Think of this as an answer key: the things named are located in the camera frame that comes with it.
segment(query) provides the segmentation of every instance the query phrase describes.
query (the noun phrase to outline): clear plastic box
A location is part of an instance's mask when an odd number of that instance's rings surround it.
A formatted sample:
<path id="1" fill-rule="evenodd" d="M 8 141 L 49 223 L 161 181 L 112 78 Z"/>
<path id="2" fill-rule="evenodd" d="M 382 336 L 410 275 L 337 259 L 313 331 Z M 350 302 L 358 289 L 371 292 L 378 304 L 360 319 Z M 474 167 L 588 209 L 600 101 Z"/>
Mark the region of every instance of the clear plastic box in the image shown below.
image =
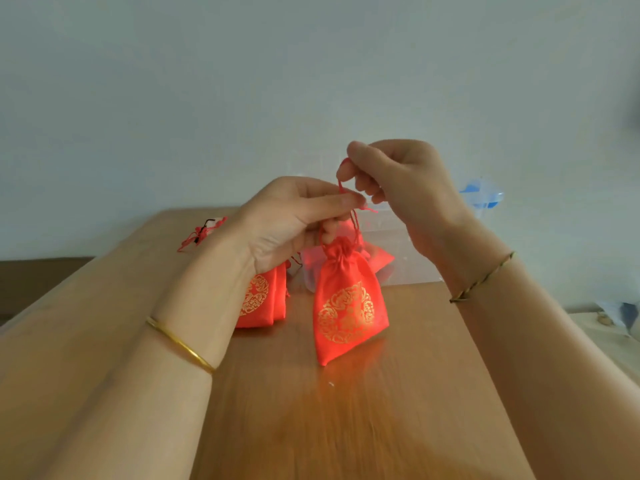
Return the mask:
<path id="1" fill-rule="evenodd" d="M 467 204 L 474 209 L 478 218 L 482 218 L 487 209 L 494 208 L 504 197 L 496 186 L 480 178 L 469 182 L 460 193 Z M 440 281 L 441 277 L 436 266 L 414 249 L 405 225 L 389 208 L 388 203 L 384 202 L 380 205 L 369 203 L 369 206 L 377 210 L 377 213 L 368 210 L 358 211 L 363 240 L 384 249 L 395 257 L 390 264 L 376 273 L 380 285 Z M 353 236 L 353 229 L 344 225 L 340 227 L 338 234 Z M 318 246 L 302 251 L 301 257 L 305 284 L 308 290 L 315 292 L 316 281 L 326 256 L 323 249 Z"/>

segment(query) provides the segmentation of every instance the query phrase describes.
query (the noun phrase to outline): bracelet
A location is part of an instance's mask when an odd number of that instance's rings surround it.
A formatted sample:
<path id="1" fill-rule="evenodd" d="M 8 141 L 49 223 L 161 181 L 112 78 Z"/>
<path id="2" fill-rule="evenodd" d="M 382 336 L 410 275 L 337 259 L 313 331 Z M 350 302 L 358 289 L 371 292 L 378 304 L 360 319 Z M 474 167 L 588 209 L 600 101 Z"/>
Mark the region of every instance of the bracelet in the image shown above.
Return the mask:
<path id="1" fill-rule="evenodd" d="M 211 375 L 216 371 L 215 368 L 206 360 L 204 360 L 197 352 L 195 352 L 191 347 L 181 341 L 178 337 L 172 334 L 170 331 L 165 329 L 164 325 L 159 323 L 153 317 L 147 317 L 147 323 L 151 325 L 151 328 L 162 333 L 167 339 L 171 340 L 174 344 L 176 344 L 183 351 L 187 352 L 192 359 L 190 362 L 195 363 L 197 366 L 201 367 Z"/>
<path id="2" fill-rule="evenodd" d="M 509 261 L 511 261 L 513 259 L 513 257 L 516 256 L 516 251 L 513 251 L 511 254 L 509 254 L 507 256 L 507 259 L 505 259 L 504 261 L 502 261 L 497 268 L 495 268 L 491 273 L 487 274 L 484 278 L 482 278 L 481 280 L 476 281 L 475 283 L 473 283 L 471 286 L 469 286 L 469 288 L 467 288 L 466 290 L 460 292 L 459 295 L 451 298 L 449 300 L 450 303 L 459 303 L 460 301 L 466 301 L 469 297 L 469 291 L 473 290 L 473 288 L 475 288 L 476 286 L 480 286 L 482 283 L 484 283 L 485 281 L 487 281 L 492 275 L 494 275 L 495 273 L 497 273 L 500 268 L 502 268 L 503 266 L 505 266 Z"/>

